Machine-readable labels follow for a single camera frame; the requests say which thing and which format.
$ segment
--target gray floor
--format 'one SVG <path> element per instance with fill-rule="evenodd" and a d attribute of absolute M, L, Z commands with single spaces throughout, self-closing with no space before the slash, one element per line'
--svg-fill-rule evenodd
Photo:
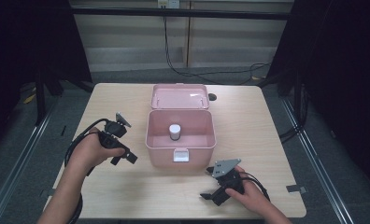
<path fill-rule="evenodd" d="M 194 73 L 217 72 L 224 68 L 193 69 Z M 94 73 L 94 83 L 127 82 L 127 83 L 204 83 L 236 85 L 249 78 L 251 73 L 204 75 L 185 77 L 175 74 L 169 69 L 125 71 L 115 73 Z M 266 69 L 253 72 L 254 78 L 265 75 Z M 258 80 L 251 79 L 246 85 L 254 85 Z M 43 189 L 49 189 L 63 162 L 71 139 L 75 134 L 83 110 L 90 94 L 64 83 L 65 90 L 61 97 L 47 94 L 48 107 L 55 105 L 50 122 L 40 138 L 36 149 L 21 175 L 13 195 L 7 203 L 0 218 L 0 223 L 33 223 L 40 216 L 46 202 L 40 196 Z M 278 97 L 275 85 L 263 88 L 278 133 L 285 133 L 291 128 L 290 120 L 285 112 L 282 100 Z M 7 133 L 0 141 L 0 188 L 10 173 L 13 165 L 21 154 L 28 137 L 34 129 L 36 121 L 36 102 L 24 105 L 21 101 L 13 111 Z M 370 183 L 363 172 L 349 158 L 346 149 L 331 135 L 322 116 L 311 106 L 308 112 L 306 131 L 329 176 L 332 178 L 339 194 L 342 196 L 354 223 L 370 223 Z M 311 166 L 304 148 L 297 136 L 284 145 L 297 184 L 307 189 L 302 195 L 307 214 L 302 218 L 293 218 L 293 223 L 340 223 L 326 193 Z M 118 223 L 119 220 L 80 220 L 78 223 Z M 134 223 L 122 220 L 121 223 Z M 226 223 L 249 223 L 248 220 L 227 220 Z"/>

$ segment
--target white container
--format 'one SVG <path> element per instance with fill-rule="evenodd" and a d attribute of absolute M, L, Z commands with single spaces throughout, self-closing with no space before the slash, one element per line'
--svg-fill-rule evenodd
<path fill-rule="evenodd" d="M 172 124 L 168 128 L 170 132 L 170 138 L 173 141 L 177 141 L 181 137 L 181 126 L 179 124 Z"/>
<path fill-rule="evenodd" d="M 206 86 L 155 85 L 151 106 L 146 136 L 151 163 L 156 167 L 207 167 L 217 141 Z M 170 135 L 173 124 L 180 127 L 178 140 Z"/>

